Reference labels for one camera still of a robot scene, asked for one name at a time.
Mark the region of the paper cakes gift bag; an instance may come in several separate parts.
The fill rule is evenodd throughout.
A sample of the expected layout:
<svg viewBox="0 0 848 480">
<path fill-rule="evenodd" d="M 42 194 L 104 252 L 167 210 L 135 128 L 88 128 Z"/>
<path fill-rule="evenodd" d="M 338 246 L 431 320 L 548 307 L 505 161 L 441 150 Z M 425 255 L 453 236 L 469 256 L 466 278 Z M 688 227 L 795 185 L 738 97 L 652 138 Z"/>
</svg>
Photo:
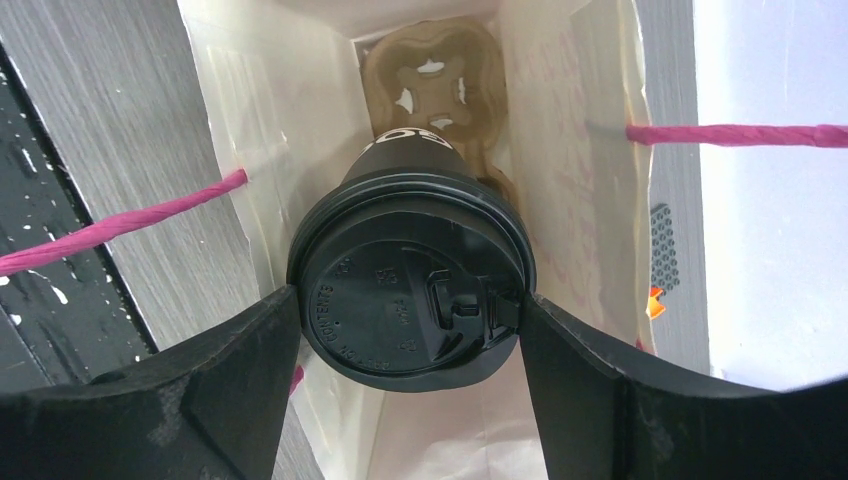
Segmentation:
<svg viewBox="0 0 848 480">
<path fill-rule="evenodd" d="M 494 163 L 519 204 L 474 177 L 518 212 L 534 255 L 517 345 L 477 384 L 390 392 L 333 370 L 300 321 L 268 479 L 292 433 L 326 479 L 552 479 L 521 353 L 525 300 L 656 356 L 652 151 L 628 138 L 650 119 L 630 1 L 5 1 L 2 25 L 21 29 L 2 35 L 1 55 L 94 223 L 4 257 L 1 277 L 108 244 L 157 353 L 286 286 L 300 315 L 293 236 L 380 136 L 364 55 L 456 17 L 482 23 L 504 60 Z"/>
</svg>

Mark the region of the black plastic cup lid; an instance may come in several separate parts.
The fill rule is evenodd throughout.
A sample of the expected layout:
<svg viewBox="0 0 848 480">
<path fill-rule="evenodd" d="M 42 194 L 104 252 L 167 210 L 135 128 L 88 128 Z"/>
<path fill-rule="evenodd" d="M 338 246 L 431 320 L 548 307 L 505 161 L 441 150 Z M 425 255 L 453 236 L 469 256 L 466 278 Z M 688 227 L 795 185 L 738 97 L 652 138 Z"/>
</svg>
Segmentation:
<svg viewBox="0 0 848 480">
<path fill-rule="evenodd" d="M 467 387 L 499 370 L 537 279 L 518 212 L 493 190 L 423 180 L 332 191 L 302 220 L 287 268 L 315 353 L 390 392 Z"/>
</svg>

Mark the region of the black paper coffee cup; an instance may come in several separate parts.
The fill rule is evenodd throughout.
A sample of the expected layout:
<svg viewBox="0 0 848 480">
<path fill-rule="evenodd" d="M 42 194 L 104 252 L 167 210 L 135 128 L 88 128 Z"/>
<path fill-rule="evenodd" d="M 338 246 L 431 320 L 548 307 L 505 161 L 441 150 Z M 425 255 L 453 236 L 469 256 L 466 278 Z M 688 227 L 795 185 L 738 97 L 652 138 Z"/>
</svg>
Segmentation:
<svg viewBox="0 0 848 480">
<path fill-rule="evenodd" d="M 331 195 L 350 196 L 366 186 L 401 179 L 449 185 L 479 198 L 497 196 L 476 180 L 450 142 L 430 130 L 413 127 L 390 130 L 367 144 Z"/>
</svg>

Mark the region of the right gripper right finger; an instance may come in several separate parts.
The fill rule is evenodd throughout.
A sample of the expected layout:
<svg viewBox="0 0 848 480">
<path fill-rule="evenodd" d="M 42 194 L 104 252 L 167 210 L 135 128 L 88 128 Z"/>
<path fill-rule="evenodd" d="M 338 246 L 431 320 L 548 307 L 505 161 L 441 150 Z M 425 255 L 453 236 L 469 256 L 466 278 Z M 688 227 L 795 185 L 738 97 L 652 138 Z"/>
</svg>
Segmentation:
<svg viewBox="0 0 848 480">
<path fill-rule="evenodd" d="M 521 353 L 552 479 L 843 479 L 847 383 L 699 374 L 525 300 Z"/>
</svg>

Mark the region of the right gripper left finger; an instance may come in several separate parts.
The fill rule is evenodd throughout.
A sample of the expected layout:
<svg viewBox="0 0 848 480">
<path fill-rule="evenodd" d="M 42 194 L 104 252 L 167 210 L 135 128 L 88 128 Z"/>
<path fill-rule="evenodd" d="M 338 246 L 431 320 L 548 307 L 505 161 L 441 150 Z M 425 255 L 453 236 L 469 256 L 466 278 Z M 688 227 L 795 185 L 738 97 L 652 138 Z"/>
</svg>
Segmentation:
<svg viewBox="0 0 848 480">
<path fill-rule="evenodd" d="M 293 287 L 86 385 L 1 399 L 5 479 L 268 479 L 299 348 Z"/>
</svg>

